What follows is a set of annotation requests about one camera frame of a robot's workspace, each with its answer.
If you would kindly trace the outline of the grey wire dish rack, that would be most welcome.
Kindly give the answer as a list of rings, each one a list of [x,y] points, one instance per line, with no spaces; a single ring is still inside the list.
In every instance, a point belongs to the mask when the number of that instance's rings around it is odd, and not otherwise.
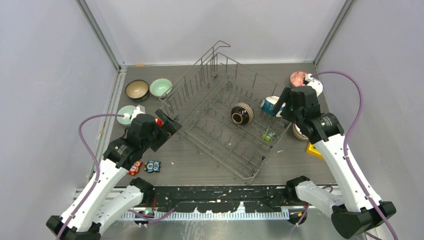
[[[250,184],[291,123],[261,111],[262,101],[277,96],[284,86],[223,53],[229,46],[219,40],[172,85],[161,109],[182,125],[179,134],[205,156],[244,184]],[[250,124],[231,119],[235,104],[254,111]],[[266,142],[265,130],[276,133]]]

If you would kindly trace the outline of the brown striped bowl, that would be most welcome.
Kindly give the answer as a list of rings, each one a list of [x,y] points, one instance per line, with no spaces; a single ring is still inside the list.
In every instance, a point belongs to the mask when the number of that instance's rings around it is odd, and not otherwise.
[[[253,108],[246,102],[238,102],[231,109],[230,116],[237,125],[250,124],[255,117]]]

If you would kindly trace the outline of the beige deer bowl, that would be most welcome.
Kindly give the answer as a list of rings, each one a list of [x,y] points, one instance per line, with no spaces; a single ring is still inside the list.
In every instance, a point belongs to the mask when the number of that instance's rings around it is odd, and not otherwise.
[[[309,138],[301,133],[300,128],[296,124],[292,125],[292,131],[297,139],[301,141],[309,141]]]

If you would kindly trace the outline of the dark teal bowl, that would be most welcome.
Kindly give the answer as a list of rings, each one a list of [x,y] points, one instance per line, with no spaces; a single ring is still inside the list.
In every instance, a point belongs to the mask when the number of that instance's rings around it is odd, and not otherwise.
[[[149,98],[150,86],[144,80],[133,80],[125,87],[125,94],[133,101],[142,102]]]

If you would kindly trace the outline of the celadon green bowl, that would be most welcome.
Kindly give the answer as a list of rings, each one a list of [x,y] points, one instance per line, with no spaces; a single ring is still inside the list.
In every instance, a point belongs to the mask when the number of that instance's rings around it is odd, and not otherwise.
[[[157,98],[166,98],[173,89],[172,82],[167,78],[158,78],[154,80],[150,87],[150,94]]]
[[[131,125],[130,117],[132,116],[135,109],[136,109],[136,106],[134,105],[125,105],[122,108],[120,108],[117,114],[122,116],[116,117],[117,122],[124,127],[129,127]]]

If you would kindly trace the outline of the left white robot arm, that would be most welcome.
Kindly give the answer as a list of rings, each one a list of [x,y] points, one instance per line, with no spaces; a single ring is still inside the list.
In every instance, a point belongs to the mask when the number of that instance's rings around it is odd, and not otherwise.
[[[147,150],[156,152],[182,127],[161,109],[155,114],[147,114],[140,107],[132,113],[122,114],[123,119],[130,120],[130,127],[123,136],[108,144],[101,160],[96,158],[82,135],[83,125],[91,118],[81,122],[78,134],[93,159],[95,173],[66,211],[47,220],[46,226],[56,239],[99,240],[124,213],[137,205],[148,207],[154,201],[153,185],[140,177],[134,178],[111,201],[105,202],[105,199]]]

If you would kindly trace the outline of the red blue zigzag bowl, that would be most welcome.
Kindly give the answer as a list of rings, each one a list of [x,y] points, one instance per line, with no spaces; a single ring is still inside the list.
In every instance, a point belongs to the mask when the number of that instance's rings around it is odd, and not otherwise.
[[[309,82],[305,80],[308,74],[304,71],[296,71],[290,75],[290,83],[292,87],[301,87],[307,85]]]

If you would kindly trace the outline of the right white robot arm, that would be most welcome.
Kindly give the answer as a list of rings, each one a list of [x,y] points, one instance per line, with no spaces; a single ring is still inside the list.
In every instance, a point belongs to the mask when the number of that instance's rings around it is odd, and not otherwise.
[[[397,212],[391,201],[383,201],[371,187],[346,144],[347,134],[339,120],[332,113],[321,112],[315,89],[286,87],[276,106],[284,107],[279,115],[296,124],[321,153],[341,192],[330,193],[302,175],[286,182],[288,203],[315,206],[345,239],[384,224]]]

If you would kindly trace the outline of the teal white bowl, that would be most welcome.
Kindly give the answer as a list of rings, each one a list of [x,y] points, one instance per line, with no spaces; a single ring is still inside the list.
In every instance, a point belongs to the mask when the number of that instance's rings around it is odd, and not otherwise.
[[[280,110],[277,113],[274,113],[274,106],[278,102],[278,96],[267,96],[260,105],[260,109],[262,112],[272,116],[272,117],[281,117],[280,114],[285,108],[285,103],[281,106]]]

